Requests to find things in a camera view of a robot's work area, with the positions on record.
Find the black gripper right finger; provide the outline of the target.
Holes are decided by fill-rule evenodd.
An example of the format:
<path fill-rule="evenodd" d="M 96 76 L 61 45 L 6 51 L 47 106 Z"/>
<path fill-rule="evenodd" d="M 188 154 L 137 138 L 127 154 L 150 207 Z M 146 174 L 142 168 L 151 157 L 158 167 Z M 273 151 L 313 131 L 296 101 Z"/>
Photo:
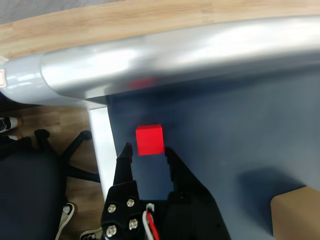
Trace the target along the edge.
<path fill-rule="evenodd" d="M 163 221 L 165 240 L 229 240 L 228 229 L 209 190 L 189 170 L 181 158 L 166 147 L 174 191 Z"/>

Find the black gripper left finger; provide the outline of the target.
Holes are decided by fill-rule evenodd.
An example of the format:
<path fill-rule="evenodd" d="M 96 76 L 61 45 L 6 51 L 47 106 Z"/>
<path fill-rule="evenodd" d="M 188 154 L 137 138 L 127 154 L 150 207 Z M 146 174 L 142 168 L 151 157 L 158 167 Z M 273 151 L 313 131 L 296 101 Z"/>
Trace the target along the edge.
<path fill-rule="evenodd" d="M 116 159 L 113 185 L 104 204 L 101 227 L 104 240 L 142 240 L 142 204 L 132 174 L 133 148 L 126 143 Z"/>

